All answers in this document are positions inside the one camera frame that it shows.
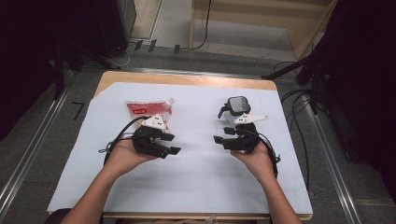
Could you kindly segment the person's left hand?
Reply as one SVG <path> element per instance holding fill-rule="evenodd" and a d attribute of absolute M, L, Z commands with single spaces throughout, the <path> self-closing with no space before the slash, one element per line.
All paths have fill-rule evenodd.
<path fill-rule="evenodd" d="M 155 157 L 138 153 L 132 140 L 120 140 L 111 151 L 103 170 L 110 176 L 118 178 L 138 165 L 152 160 L 155 160 Z"/>

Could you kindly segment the black cabinet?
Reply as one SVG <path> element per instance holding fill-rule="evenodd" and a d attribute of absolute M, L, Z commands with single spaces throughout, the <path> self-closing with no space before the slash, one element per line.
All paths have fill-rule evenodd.
<path fill-rule="evenodd" d="M 134 29 L 134 0 L 94 0 L 102 41 L 100 52 L 111 57 L 128 46 Z"/>

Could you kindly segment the light wooden frame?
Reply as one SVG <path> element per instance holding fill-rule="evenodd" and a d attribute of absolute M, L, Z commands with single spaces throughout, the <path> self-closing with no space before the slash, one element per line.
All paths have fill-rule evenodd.
<path fill-rule="evenodd" d="M 209 13 L 212 21 L 226 21 L 287 30 L 298 60 L 324 32 L 338 0 L 191 0 L 190 46 L 194 20 Z"/>

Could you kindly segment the red and white refill pouch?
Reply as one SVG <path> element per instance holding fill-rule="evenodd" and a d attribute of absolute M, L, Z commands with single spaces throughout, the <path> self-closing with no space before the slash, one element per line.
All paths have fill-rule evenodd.
<path fill-rule="evenodd" d="M 141 116 L 153 117 L 161 115 L 164 125 L 167 125 L 172 115 L 172 106 L 175 103 L 173 98 L 158 102 L 126 102 L 126 108 L 130 113 L 131 119 Z"/>

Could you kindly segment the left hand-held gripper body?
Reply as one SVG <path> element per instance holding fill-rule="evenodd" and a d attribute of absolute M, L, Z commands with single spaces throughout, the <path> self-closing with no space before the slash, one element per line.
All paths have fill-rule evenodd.
<path fill-rule="evenodd" d="M 138 153 L 155 156 L 153 145 L 157 144 L 156 140 L 161 139 L 163 133 L 166 133 L 166 125 L 161 115 L 142 120 L 133 134 L 135 150 Z"/>

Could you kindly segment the person's right hand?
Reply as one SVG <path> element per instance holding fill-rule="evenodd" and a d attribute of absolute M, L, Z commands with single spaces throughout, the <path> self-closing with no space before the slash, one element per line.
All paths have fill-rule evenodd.
<path fill-rule="evenodd" d="M 263 186 L 276 182 L 272 162 L 263 143 L 259 143 L 250 154 L 243 154 L 236 150 L 232 150 L 231 154 L 244 163 Z"/>

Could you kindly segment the black metal stand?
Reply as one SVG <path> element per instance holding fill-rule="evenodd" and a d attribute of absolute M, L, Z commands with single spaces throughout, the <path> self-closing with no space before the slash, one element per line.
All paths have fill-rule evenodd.
<path fill-rule="evenodd" d="M 84 54 L 95 62 L 101 64 L 104 68 L 115 70 L 116 67 L 93 51 L 84 48 L 76 41 L 68 39 L 59 39 L 54 47 L 54 77 L 55 77 L 55 94 L 53 99 L 58 100 L 65 90 L 64 85 L 64 63 L 72 70 L 80 71 L 83 61 L 79 58 L 79 54 Z"/>

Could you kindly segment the clear container with black lid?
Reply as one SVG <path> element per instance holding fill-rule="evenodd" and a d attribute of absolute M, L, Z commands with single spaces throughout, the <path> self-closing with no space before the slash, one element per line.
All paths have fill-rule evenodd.
<path fill-rule="evenodd" d="M 251 107 L 245 96 L 234 96 L 220 108 L 218 118 L 225 118 L 229 125 L 234 126 L 234 121 L 243 114 L 248 114 L 250 110 Z"/>

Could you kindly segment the black curtain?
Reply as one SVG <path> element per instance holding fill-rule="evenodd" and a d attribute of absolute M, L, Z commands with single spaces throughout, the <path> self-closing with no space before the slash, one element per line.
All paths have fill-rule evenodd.
<path fill-rule="evenodd" d="M 71 19 L 83 2 L 0 0 L 0 141 L 56 80 L 51 60 L 82 67 Z"/>
<path fill-rule="evenodd" d="M 338 130 L 396 203 L 396 0 L 338 0 L 321 42 Z"/>

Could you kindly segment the metal floor rail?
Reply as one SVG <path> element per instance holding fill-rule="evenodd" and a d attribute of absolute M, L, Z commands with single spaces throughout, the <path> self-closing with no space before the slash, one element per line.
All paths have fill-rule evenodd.
<path fill-rule="evenodd" d="M 64 78 L 65 88 L 60 96 L 53 99 L 55 87 L 50 86 L 17 122 L 11 133 L 0 141 L 0 224 L 77 77 L 78 72 L 67 71 Z"/>
<path fill-rule="evenodd" d="M 218 72 L 202 72 L 202 71 L 183 71 L 170 69 L 155 69 L 155 68 L 124 68 L 118 71 L 122 72 L 136 72 L 144 74 L 168 74 L 168 75 L 184 75 L 184 76 L 205 76 L 205 77 L 227 77 L 227 78 L 243 78 L 243 79 L 262 79 L 262 75 L 243 75 L 243 74 L 228 74 Z"/>
<path fill-rule="evenodd" d="M 319 117 L 310 108 L 306 109 L 306 114 L 309 117 L 315 135 L 318 138 L 318 146 L 323 154 L 325 164 L 337 194 L 338 201 L 343 208 L 346 222 L 347 224 L 361 224 L 361 218 L 357 211 L 356 205 L 341 174 L 336 159 L 332 154 L 332 147 L 325 135 L 325 132 L 323 131 Z"/>

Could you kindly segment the black tripod stand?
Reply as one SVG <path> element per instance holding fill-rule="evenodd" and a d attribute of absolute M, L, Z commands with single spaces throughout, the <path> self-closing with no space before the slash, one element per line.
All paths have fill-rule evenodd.
<path fill-rule="evenodd" d="M 278 71 L 275 71 L 273 74 L 262 76 L 262 79 L 273 80 L 278 77 L 282 77 L 283 75 L 297 68 L 301 68 L 301 71 L 298 73 L 296 78 L 298 85 L 305 85 L 308 83 L 309 80 L 312 80 L 309 105 L 314 114 L 316 115 L 318 113 L 317 105 L 319 98 L 319 84 L 320 80 L 324 76 L 322 70 L 322 60 L 320 57 L 320 53 L 317 50 L 313 50 L 306 57 Z"/>

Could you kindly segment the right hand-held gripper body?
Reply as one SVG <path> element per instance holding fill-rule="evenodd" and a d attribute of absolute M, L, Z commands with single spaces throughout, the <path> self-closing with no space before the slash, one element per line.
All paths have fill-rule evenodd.
<path fill-rule="evenodd" d="M 266 119 L 269 119 L 267 115 L 257 116 L 250 114 L 243 114 L 239 118 L 236 118 L 233 124 L 235 125 L 234 132 L 237 134 L 237 137 L 231 143 L 231 150 L 239 150 L 243 153 L 250 154 L 261 141 L 255 122 Z"/>

